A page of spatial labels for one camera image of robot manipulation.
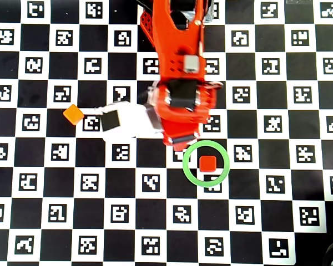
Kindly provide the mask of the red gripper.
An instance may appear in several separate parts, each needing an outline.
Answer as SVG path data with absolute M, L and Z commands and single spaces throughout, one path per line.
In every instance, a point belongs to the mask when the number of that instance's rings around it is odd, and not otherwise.
M 209 117 L 209 108 L 157 108 L 163 129 L 163 144 L 181 151 L 199 135 L 199 125 Z

